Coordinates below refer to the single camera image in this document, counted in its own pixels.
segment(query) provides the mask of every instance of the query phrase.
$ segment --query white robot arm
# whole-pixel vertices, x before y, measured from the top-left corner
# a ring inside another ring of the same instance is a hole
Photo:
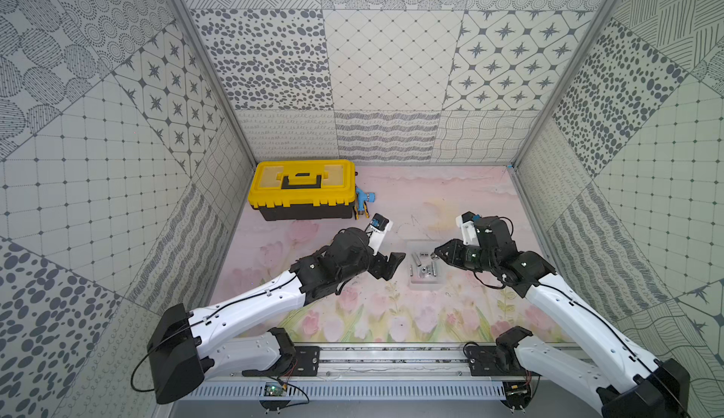
[[[689,374],[677,361],[658,360],[595,312],[551,264],[533,251],[518,251],[500,217],[466,212],[456,222],[463,240],[453,239],[436,248],[435,254],[454,267],[491,272],[558,323],[596,364],[592,367],[514,327],[495,341],[499,368],[537,372],[603,416],[686,413]]]
[[[337,294],[362,272],[390,280],[404,253],[390,258],[378,252],[393,222],[375,214],[367,228],[341,230],[330,245],[297,260],[278,277],[219,304],[186,312],[183,304],[169,308],[150,338],[148,353],[156,402],[168,404],[189,394],[204,379],[232,372],[279,376],[292,368],[295,348],[287,333],[272,328],[258,337],[237,338],[269,318]]]

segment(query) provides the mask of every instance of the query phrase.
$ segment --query wire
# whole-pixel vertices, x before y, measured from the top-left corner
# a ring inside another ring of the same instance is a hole
[[[280,384],[282,387],[290,386],[290,387],[294,388],[294,389],[295,389],[296,391],[298,391],[299,393],[302,393],[302,394],[304,395],[304,397],[306,398],[306,400],[307,400],[306,402],[298,402],[297,404],[290,404],[290,405],[283,406],[283,407],[281,407],[281,409],[287,409],[287,408],[289,408],[289,407],[294,407],[294,406],[305,406],[305,405],[307,405],[307,404],[309,404],[309,403],[311,402],[311,401],[309,400],[309,396],[307,395],[307,393],[305,393],[304,390],[302,390],[302,389],[299,388],[298,386],[293,385],[293,384],[289,383],[288,381],[285,382],[284,380],[282,380],[282,379],[280,379],[280,378],[278,378],[278,377],[271,377],[271,376],[266,376],[266,377],[268,377],[269,379],[272,379],[272,380],[278,382],[278,384]]]
[[[513,231],[515,231],[515,226],[513,226],[512,220],[509,219],[508,217],[498,217],[498,218],[504,218],[504,219],[506,219],[507,221],[511,222],[511,237],[512,237],[512,233],[513,233]]]
[[[574,304],[574,305],[580,306],[581,308],[585,309],[588,313],[590,313],[593,317],[595,317],[596,319],[598,319],[599,321],[601,321],[601,323],[602,323],[603,325],[605,325],[606,328],[608,328],[608,330],[609,330],[611,333],[613,333],[613,335],[616,337],[616,339],[618,339],[618,341],[621,343],[621,345],[622,345],[626,350],[628,350],[628,351],[630,352],[631,356],[632,356],[633,358],[635,358],[635,359],[638,361],[638,363],[641,364],[641,366],[643,366],[644,368],[646,368],[646,370],[649,372],[649,374],[650,374],[651,376],[653,376],[653,377],[661,384],[661,386],[663,386],[663,387],[665,388],[665,390],[667,391],[667,393],[669,393],[669,395],[671,395],[671,398],[672,398],[674,401],[676,401],[676,404],[681,408],[681,411],[683,412],[683,416],[684,416],[684,417],[687,417],[687,416],[688,416],[688,417],[690,418],[689,413],[686,411],[686,407],[683,406],[683,404],[678,400],[678,398],[676,397],[676,395],[669,389],[669,387],[667,387],[667,386],[665,385],[665,383],[659,378],[659,376],[657,376],[641,359],[638,358],[638,356],[636,355],[636,353],[635,353],[633,350],[630,349],[630,347],[621,339],[621,337],[618,335],[618,333],[615,332],[615,330],[613,330],[613,328],[611,328],[611,326],[606,322],[605,319],[603,319],[601,316],[599,316],[598,314],[596,314],[595,312],[593,312],[593,311],[592,311],[591,309],[589,309],[587,306],[583,306],[583,305],[581,305],[580,303],[578,303],[577,301],[573,300],[570,296],[568,296],[568,295],[567,295],[566,293],[564,293],[561,289],[558,289],[558,288],[555,287],[555,286],[545,285],[545,284],[543,284],[543,283],[538,283],[538,284],[527,283],[527,284],[530,284],[530,285],[532,285],[532,286],[545,286],[545,287],[549,287],[549,288],[551,288],[551,289],[553,289],[553,290],[556,290],[559,294],[561,294],[561,295],[563,295],[564,297],[566,297],[566,298],[569,300],[570,303],[572,303],[572,304]]]
[[[493,286],[493,285],[487,285],[487,284],[483,283],[483,280],[478,278],[478,274],[475,271],[473,271],[473,276],[475,277],[476,280],[478,280],[480,282],[480,284],[482,284],[485,287],[490,287],[491,289],[505,289],[505,285]]]
[[[285,287],[285,286],[288,285],[289,283],[293,282],[294,279],[296,279],[296,278],[297,278],[297,276],[294,275],[289,281],[287,281],[287,282],[284,283],[283,285],[273,287],[272,289],[269,289],[268,291],[269,291],[269,292],[272,292],[273,290],[281,289],[282,287]],[[185,332],[186,330],[191,329],[191,328],[194,327],[195,325],[199,325],[199,324],[202,324],[202,323],[207,323],[215,314],[218,314],[222,309],[226,308],[227,306],[231,306],[231,305],[233,305],[233,304],[237,304],[237,303],[239,303],[239,302],[241,302],[241,301],[244,301],[244,300],[249,300],[250,298],[255,298],[255,297],[263,296],[263,295],[265,295],[265,294],[267,294],[266,291],[260,292],[259,294],[254,294],[253,296],[246,296],[246,297],[240,298],[239,300],[234,300],[233,302],[230,302],[230,303],[228,303],[228,304],[223,305],[222,307],[220,307],[219,309],[217,309],[216,311],[214,311],[212,314],[208,315],[207,317],[203,318],[202,320],[200,320],[200,321],[198,321],[198,322],[196,322],[196,323],[187,324],[186,326],[183,326],[183,327],[181,327],[179,330],[173,332],[170,336],[167,336],[166,338],[162,339],[161,342],[159,342],[159,343],[156,344],[153,348],[151,348],[148,352],[146,352],[146,355],[144,355],[143,358],[140,359],[140,361],[138,362],[138,364],[135,365],[135,368],[133,368],[133,371],[131,372],[131,388],[132,388],[135,392],[137,392],[137,393],[150,393],[151,391],[155,391],[155,388],[149,388],[149,389],[147,389],[147,390],[141,390],[140,388],[137,388],[135,385],[133,385],[133,377],[135,377],[135,373],[136,373],[136,371],[138,371],[138,369],[140,368],[140,365],[141,365],[147,358],[149,358],[149,356],[150,356],[153,352],[155,352],[156,350],[158,350],[159,347],[163,346],[164,343],[166,343],[166,341],[168,341],[168,340],[171,339],[171,338],[174,338],[176,335],[180,334],[181,332]]]

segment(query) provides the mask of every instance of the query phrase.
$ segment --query wavy line pattern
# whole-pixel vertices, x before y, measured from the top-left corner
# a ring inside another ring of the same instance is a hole
[[[661,359],[674,358],[689,371],[691,416],[724,412],[724,367],[707,347],[676,300],[619,320],[616,327]]]
[[[429,161],[439,112],[336,112],[339,156],[354,161]]]
[[[217,247],[228,236],[212,206],[191,183],[127,298],[158,314],[180,301],[188,309],[201,305],[205,289],[221,267],[222,252]]]
[[[549,229],[576,290],[609,320],[669,300],[662,281],[590,183]]]

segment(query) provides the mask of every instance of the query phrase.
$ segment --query gray dotted pattern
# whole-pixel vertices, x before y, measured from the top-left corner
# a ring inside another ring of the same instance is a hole
[[[50,416],[108,325],[120,296],[0,242],[0,396],[4,416]]]

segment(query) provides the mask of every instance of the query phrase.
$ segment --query table surface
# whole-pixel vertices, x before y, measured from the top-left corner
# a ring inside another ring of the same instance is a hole
[[[537,240],[505,167],[357,167],[357,185],[375,192],[368,206],[394,222],[380,248],[405,251],[409,241],[460,238],[457,215],[509,217],[519,250],[538,252]],[[328,244],[343,228],[365,228],[368,219],[283,220],[267,222],[245,206],[212,303],[226,300],[274,278],[300,257]],[[470,272],[445,266],[436,290],[411,284],[410,256],[391,281],[364,273],[341,295],[327,296],[288,315],[250,329],[258,335],[284,327],[295,342],[465,342],[493,341],[514,325],[529,328],[548,342],[571,339],[550,318],[510,288],[482,286]],[[479,274],[498,284],[489,273]]]

